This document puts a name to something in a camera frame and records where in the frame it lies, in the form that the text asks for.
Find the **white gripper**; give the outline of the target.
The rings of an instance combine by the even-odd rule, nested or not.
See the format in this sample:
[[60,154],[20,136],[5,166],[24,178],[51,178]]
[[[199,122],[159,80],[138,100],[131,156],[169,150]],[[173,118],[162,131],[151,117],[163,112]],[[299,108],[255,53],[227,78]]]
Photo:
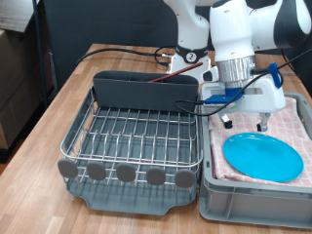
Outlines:
[[[285,107],[283,88],[277,88],[271,76],[260,77],[247,86],[248,83],[249,80],[244,80],[239,88],[226,88],[226,83],[207,82],[201,89],[201,97],[207,107],[219,108],[231,100],[239,91],[243,91],[222,112],[260,113],[260,122],[256,127],[259,132],[266,132],[270,113],[278,112]],[[232,121],[226,114],[219,114],[218,117],[225,129],[233,127]]]

